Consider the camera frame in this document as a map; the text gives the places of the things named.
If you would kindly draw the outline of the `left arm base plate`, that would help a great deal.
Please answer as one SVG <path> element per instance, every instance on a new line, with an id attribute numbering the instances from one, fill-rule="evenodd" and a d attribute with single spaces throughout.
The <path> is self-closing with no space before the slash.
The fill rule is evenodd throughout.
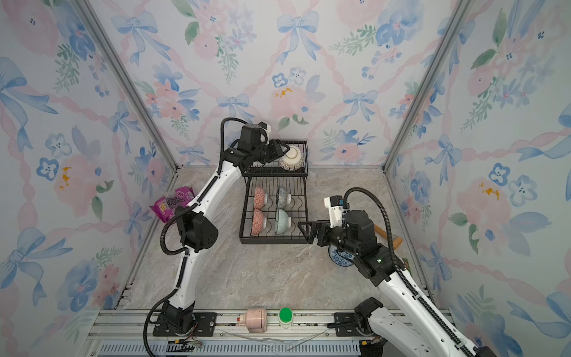
<path id="1" fill-rule="evenodd" d="M 193 312 L 188 329 L 184 331 L 182 324 L 177 325 L 169 322 L 164 314 L 161 313 L 157 317 L 155 327 L 153 328 L 153 336 L 169 338 L 183 338 L 188 336 L 212 337 L 216 324 L 217 314 L 215 312 Z"/>

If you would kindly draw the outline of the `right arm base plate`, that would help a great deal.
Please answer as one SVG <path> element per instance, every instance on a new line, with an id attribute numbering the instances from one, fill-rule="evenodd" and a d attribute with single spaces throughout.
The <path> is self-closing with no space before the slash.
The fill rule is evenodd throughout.
<path id="1" fill-rule="evenodd" d="M 336 312 L 334 321 L 328 323 L 327 328 L 334 330 L 337 337 L 386 337 L 389 331 L 396 328 L 396 323 L 394 320 L 383 316 L 381 310 L 376 310 L 370 314 Z"/>

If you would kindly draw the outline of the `blue patterned bowl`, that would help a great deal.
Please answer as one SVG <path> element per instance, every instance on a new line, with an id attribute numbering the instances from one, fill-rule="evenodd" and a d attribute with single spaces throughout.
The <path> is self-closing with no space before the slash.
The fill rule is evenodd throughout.
<path id="1" fill-rule="evenodd" d="M 330 260 L 340 267 L 351 267 L 354 265 L 354 256 L 346 251 L 340 251 L 334 245 L 330 245 L 328 254 Z"/>

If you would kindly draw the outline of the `brown white lattice bowl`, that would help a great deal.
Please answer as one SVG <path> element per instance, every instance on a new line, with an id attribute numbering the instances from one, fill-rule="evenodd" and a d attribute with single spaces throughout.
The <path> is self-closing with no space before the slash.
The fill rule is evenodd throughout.
<path id="1" fill-rule="evenodd" d="M 300 148 L 291 146 L 279 160 L 279 166 L 286 171 L 296 171 L 303 167 L 304 155 Z"/>

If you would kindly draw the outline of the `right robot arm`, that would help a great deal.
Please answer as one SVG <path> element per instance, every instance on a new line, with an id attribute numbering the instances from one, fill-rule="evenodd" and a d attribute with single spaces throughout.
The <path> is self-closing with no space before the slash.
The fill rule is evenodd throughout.
<path id="1" fill-rule="evenodd" d="M 363 193 L 382 214 L 388 243 L 381 244 L 375 225 L 363 210 L 353 210 L 349 195 Z M 374 297 L 355 308 L 353 324 L 362 334 L 386 339 L 405 356 L 493 356 L 487 346 L 478 346 L 464 336 L 413 281 L 394 249 L 387 210 L 362 187 L 352 187 L 343 196 L 324 200 L 326 220 L 299 222 L 297 227 L 309 244 L 333 246 L 352 255 L 361 276 L 388 296 L 410 321 L 403 324 Z"/>

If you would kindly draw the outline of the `grey floral patterned bowl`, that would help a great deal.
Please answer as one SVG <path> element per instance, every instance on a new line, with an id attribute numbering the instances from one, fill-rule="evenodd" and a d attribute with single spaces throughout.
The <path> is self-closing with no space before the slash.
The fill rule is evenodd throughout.
<path id="1" fill-rule="evenodd" d="M 255 208 L 252 219 L 251 235 L 252 236 L 259 235 L 266 229 L 266 225 L 267 225 L 266 216 L 260 209 Z"/>

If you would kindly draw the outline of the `dark blue striped bowl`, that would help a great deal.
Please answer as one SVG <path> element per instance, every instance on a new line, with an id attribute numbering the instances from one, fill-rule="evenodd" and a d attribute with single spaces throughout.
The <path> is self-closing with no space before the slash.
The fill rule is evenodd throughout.
<path id="1" fill-rule="evenodd" d="M 292 201 L 291 193 L 289 193 L 289 191 L 285 187 L 280 186 L 276 194 L 277 208 L 285 210 L 288 208 L 288 206 L 291 205 L 291 201 Z"/>

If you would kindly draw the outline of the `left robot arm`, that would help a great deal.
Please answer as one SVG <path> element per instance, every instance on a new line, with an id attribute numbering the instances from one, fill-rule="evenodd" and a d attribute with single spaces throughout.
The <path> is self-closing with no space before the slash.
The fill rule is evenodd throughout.
<path id="1" fill-rule="evenodd" d="M 225 118 L 220 123 L 220 155 L 217 169 L 205 187 L 186 207 L 179 208 L 161 231 L 160 247 L 168 256 L 181 255 L 177 280 L 173 290 L 153 305 L 143 327 L 143 344 L 149 356 L 154 356 L 148 340 L 148 327 L 155 312 L 156 322 L 171 332 L 186 336 L 196 327 L 193 309 L 202 251 L 217 241 L 219 229 L 211 221 L 229 189 L 255 163 L 276 162 L 291 151 L 292 146 L 271 137 L 269 124 L 248 123 L 240 118 Z"/>

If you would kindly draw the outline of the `red patterned bowl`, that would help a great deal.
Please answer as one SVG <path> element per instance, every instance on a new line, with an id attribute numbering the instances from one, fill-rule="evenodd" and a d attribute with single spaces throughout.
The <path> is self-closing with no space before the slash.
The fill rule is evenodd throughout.
<path id="1" fill-rule="evenodd" d="M 266 206 L 268 199 L 269 197 L 265 190 L 260 186 L 256 186 L 254 189 L 254 208 L 262 210 Z"/>

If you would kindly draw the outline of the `light green bowl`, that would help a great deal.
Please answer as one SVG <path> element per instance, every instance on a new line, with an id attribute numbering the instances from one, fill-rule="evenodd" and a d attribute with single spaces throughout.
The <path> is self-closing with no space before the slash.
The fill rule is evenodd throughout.
<path id="1" fill-rule="evenodd" d="M 284 209 L 278 208 L 276 213 L 276 235 L 282 235 L 291 228 L 291 217 Z"/>

